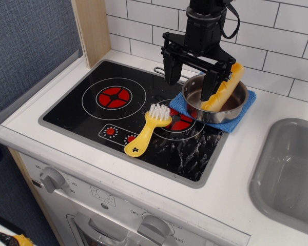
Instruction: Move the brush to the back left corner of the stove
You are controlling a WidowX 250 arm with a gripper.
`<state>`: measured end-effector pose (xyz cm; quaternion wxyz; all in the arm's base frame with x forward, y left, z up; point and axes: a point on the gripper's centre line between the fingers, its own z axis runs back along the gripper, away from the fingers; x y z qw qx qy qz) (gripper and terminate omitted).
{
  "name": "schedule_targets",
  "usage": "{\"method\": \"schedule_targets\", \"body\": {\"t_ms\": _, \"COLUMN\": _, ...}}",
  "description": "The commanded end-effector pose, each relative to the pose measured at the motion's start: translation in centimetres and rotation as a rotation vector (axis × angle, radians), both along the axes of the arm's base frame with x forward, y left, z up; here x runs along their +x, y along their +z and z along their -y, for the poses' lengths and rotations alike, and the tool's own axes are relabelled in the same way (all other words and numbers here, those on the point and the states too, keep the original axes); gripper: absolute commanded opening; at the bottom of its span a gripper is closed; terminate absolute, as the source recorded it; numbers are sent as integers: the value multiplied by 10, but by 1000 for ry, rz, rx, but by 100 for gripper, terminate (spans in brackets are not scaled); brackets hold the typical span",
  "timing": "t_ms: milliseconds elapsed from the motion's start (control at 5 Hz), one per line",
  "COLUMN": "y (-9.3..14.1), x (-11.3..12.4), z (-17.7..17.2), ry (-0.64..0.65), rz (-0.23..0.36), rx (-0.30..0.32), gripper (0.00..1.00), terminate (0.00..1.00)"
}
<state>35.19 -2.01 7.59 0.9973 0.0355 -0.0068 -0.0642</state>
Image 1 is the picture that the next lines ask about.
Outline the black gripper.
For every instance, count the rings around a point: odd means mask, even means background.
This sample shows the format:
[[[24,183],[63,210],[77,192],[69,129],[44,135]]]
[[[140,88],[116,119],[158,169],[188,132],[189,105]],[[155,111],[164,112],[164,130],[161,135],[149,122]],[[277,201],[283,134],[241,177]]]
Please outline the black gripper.
[[[162,34],[165,81],[174,85],[181,77],[184,64],[206,72],[203,80],[201,101],[207,101],[216,93],[220,84],[228,80],[235,59],[220,47],[224,33],[226,12],[201,15],[186,13],[188,20],[184,35],[165,32]]]

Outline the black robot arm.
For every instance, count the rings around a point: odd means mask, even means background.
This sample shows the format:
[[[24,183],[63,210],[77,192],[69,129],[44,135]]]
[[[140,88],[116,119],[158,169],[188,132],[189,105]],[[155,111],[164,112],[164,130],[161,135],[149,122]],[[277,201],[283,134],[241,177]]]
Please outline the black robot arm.
[[[185,34],[163,33],[161,53],[169,85],[180,79],[182,66],[188,65],[205,73],[200,100],[207,101],[229,79],[236,59],[220,47],[220,41],[223,37],[233,38],[238,30],[230,36],[225,34],[228,10],[237,15],[230,1],[190,1]]]

